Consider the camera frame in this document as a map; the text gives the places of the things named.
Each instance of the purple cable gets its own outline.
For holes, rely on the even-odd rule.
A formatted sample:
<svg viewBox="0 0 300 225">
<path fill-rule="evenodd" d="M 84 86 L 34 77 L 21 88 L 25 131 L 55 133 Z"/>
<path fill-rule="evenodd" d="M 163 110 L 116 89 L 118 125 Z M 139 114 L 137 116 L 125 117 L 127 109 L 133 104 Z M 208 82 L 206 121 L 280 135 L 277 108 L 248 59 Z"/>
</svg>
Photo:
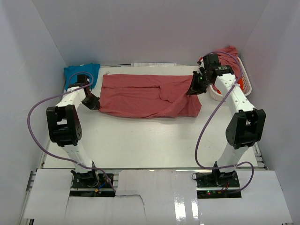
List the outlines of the purple cable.
<svg viewBox="0 0 300 225">
<path fill-rule="evenodd" d="M 243 70 L 242 70 L 242 67 L 240 65 L 240 62 L 231 54 L 227 53 L 227 52 L 223 52 L 223 51 L 213 51 L 213 52 L 210 52 L 208 54 L 211 54 L 211 53 L 223 53 L 223 54 L 226 54 L 228 56 L 230 56 L 231 58 L 233 58 L 235 60 L 235 62 L 239 65 L 239 68 L 240 68 L 240 76 L 236 79 L 236 81 L 234 82 L 235 84 L 237 84 L 239 82 L 239 80 L 242 78 L 243 76 Z M 197 141 L 197 144 L 196 144 L 196 148 L 195 148 L 195 161 L 196 163 L 198 164 L 198 166 L 200 166 L 200 168 L 202 169 L 206 169 L 206 170 L 217 170 L 217 169 L 224 169 L 224 168 L 231 168 L 231 167 L 234 167 L 234 165 L 225 165 L 225 166 L 220 166 L 220 167 L 206 167 L 206 166 L 203 166 L 199 163 L 198 161 L 198 158 L 197 158 L 197 155 L 198 155 L 198 148 L 199 148 L 199 143 L 200 143 L 200 140 L 204 134 L 204 131 L 205 129 L 207 128 L 208 124 L 210 123 L 211 119 L 213 118 L 213 116 L 216 114 L 216 112 L 218 111 L 218 109 L 221 107 L 221 105 L 225 102 L 225 100 L 227 99 L 227 97 L 229 96 L 229 94 L 232 92 L 232 90 L 234 89 L 235 85 L 233 85 L 229 91 L 227 92 L 227 94 L 223 97 L 222 101 L 217 105 L 217 107 L 215 108 L 215 110 L 212 112 L 212 114 L 210 115 L 210 117 L 208 118 L 208 120 L 206 121 L 199 137 L 198 137 L 198 141 Z M 251 166 L 251 169 L 252 169 L 252 173 L 251 173 L 251 177 L 250 177 L 250 180 L 248 181 L 248 183 L 242 187 L 241 189 L 238 189 L 236 190 L 235 192 L 239 192 L 239 191 L 242 191 L 244 190 L 249 184 L 250 182 L 252 181 L 253 179 L 253 176 L 254 176 L 254 166 L 252 165 L 252 163 L 250 162 L 242 162 L 242 163 L 239 163 L 237 164 L 236 166 L 240 166 L 240 165 L 243 165 L 243 164 L 249 164 Z"/>
<path fill-rule="evenodd" d="M 72 76 L 70 76 L 70 78 L 69 78 L 69 80 L 68 80 L 67 83 L 70 82 L 70 80 L 71 80 L 71 78 L 72 78 L 73 76 L 78 75 L 78 74 L 82 74 L 82 73 L 86 73 L 86 74 L 90 75 L 91 78 L 92 78 L 92 80 L 91 80 L 91 82 L 90 82 L 89 84 L 84 85 L 84 86 L 79 87 L 79 88 L 76 88 L 76 89 L 74 89 L 73 91 L 77 91 L 77 90 L 80 90 L 80 89 L 89 87 L 89 86 L 91 86 L 91 85 L 93 84 L 93 82 L 94 82 L 94 76 L 93 76 L 92 74 L 90 74 L 89 72 L 84 72 L 84 71 L 75 73 L 75 74 L 73 74 Z M 37 144 L 37 146 L 38 146 L 44 153 L 46 153 L 47 155 L 52 156 L 52 157 L 54 157 L 54 158 L 58 158 L 58 159 L 62 159 L 62 160 L 66 160 L 66 161 L 69 161 L 69 162 L 78 164 L 78 162 L 76 162 L 75 160 L 72 160 L 72 159 L 69 159 L 69 158 L 60 157 L 60 156 L 56 156 L 56 155 L 54 155 L 54 154 L 48 152 L 48 151 L 41 145 L 41 143 L 38 142 L 37 138 L 35 137 L 35 135 L 34 135 L 34 133 L 33 133 L 33 131 L 32 131 L 31 124 L 30 124 L 30 117 L 31 117 L 31 114 L 32 114 L 33 110 L 34 110 L 38 105 L 40 105 L 40 104 L 42 104 L 43 102 L 46 102 L 46 101 L 48 101 L 48 100 L 51 100 L 51 99 L 54 99 L 54 98 L 58 98 L 58 97 L 62 97 L 62 96 L 66 95 L 66 94 L 69 94 L 69 93 L 71 93 L 71 92 L 73 92 L 73 91 L 68 91 L 68 92 L 65 92 L 65 93 L 62 93 L 62 94 L 59 94 L 59 95 L 55 95 L 55 96 L 52 96 L 52 97 L 48 97 L 48 98 L 45 98 L 44 100 L 42 100 L 42 101 L 36 103 L 36 104 L 29 110 L 29 113 L 28 113 L 28 116 L 27 116 L 27 126 L 28 126 L 28 130 L 29 130 L 29 132 L 30 132 L 30 135 L 31 135 L 32 139 L 34 140 L 34 142 Z M 105 173 L 105 171 L 104 171 L 103 169 L 97 168 L 97 167 L 95 167 L 95 168 L 93 168 L 93 167 L 87 167 L 87 166 L 82 165 L 82 164 L 80 164 L 80 163 L 79 163 L 78 165 L 81 166 L 82 168 L 88 169 L 88 170 L 95 170 L 95 169 L 96 169 L 96 170 L 100 170 L 100 171 L 105 175 L 106 179 L 109 181 L 109 184 L 110 184 L 110 186 L 112 187 L 113 191 L 116 192 L 116 190 L 113 188 L 113 184 L 111 183 L 111 180 L 109 179 L 109 177 L 107 176 L 107 174 Z"/>
</svg>

